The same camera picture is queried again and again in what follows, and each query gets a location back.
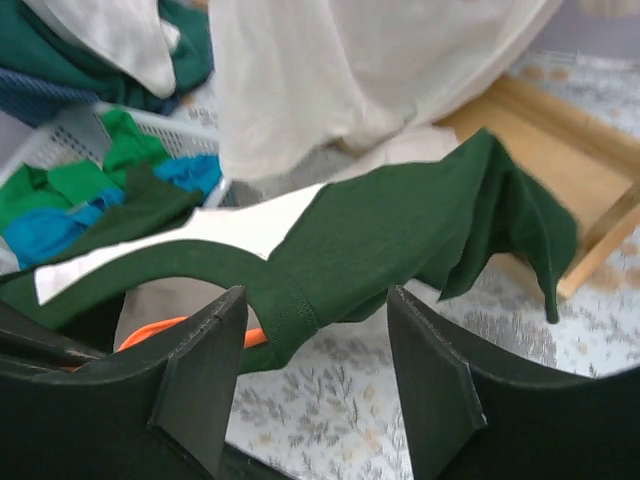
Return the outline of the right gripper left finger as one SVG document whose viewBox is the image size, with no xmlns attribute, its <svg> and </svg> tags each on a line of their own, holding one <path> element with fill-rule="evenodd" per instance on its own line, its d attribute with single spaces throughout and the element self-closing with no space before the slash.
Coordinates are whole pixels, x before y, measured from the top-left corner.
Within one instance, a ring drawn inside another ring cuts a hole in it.
<svg viewBox="0 0 640 480">
<path fill-rule="evenodd" d="M 213 479 L 248 320 L 233 287 L 103 355 L 1 309 L 5 479 Z"/>
</svg>

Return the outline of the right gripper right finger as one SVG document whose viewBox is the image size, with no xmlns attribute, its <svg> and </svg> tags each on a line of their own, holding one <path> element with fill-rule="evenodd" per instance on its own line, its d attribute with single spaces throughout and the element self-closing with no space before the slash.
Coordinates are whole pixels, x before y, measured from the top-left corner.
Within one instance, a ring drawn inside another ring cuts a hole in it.
<svg viewBox="0 0 640 480">
<path fill-rule="evenodd" d="M 635 479 L 639 371 L 588 378 L 512 354 L 401 287 L 388 331 L 417 479 Z"/>
</svg>

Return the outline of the dark green t shirt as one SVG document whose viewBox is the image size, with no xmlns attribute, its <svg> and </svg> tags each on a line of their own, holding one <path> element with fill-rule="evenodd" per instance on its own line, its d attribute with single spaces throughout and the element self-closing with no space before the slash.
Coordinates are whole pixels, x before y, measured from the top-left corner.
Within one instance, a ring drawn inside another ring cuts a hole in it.
<svg viewBox="0 0 640 480">
<path fill-rule="evenodd" d="M 417 279 L 466 293 L 495 254 L 527 257 L 558 319 L 556 286 L 577 250 L 573 216 L 481 130 L 444 159 L 385 165 L 250 207 L 188 209 L 144 238 L 153 210 L 123 209 L 58 263 L 8 275 L 1 298 L 37 323 L 95 326 L 105 303 L 154 280 L 241 285 L 266 340 L 241 371 L 284 367 L 319 330 L 360 322 L 387 290 Z"/>
</svg>

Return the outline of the teal blue t shirt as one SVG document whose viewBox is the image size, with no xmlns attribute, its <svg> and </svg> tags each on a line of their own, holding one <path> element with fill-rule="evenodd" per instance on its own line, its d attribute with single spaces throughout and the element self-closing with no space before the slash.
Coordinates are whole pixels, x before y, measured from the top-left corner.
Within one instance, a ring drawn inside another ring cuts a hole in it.
<svg viewBox="0 0 640 480">
<path fill-rule="evenodd" d="M 127 170 L 122 189 L 106 189 L 67 211 L 32 210 L 1 228 L 1 239 L 22 269 L 138 239 L 184 220 L 221 178 L 213 154 L 140 164 Z"/>
</svg>

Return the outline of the bright green t shirt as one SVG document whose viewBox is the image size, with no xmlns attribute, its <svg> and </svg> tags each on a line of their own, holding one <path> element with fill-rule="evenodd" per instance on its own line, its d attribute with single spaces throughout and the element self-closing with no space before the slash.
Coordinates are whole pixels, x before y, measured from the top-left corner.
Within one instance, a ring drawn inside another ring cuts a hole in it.
<svg viewBox="0 0 640 480">
<path fill-rule="evenodd" d="M 122 189 L 128 169 L 155 167 L 170 158 L 160 139 L 142 133 L 128 112 L 111 109 L 101 121 L 112 140 L 101 165 L 84 158 L 50 169 L 23 164 L 15 170 L 1 186 L 2 229 L 32 210 L 67 211 L 106 189 Z"/>
</svg>

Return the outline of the white plastic basket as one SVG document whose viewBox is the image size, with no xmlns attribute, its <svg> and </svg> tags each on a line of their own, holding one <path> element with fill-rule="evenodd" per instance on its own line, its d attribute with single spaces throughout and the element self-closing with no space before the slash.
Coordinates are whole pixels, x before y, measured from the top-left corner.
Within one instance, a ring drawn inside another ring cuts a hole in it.
<svg viewBox="0 0 640 480">
<path fill-rule="evenodd" d="M 35 158 L 18 161 L 1 185 L 2 223 L 39 216 L 172 219 L 224 197 L 210 140 L 119 108 L 88 123 L 95 134 L 55 129 Z"/>
</svg>

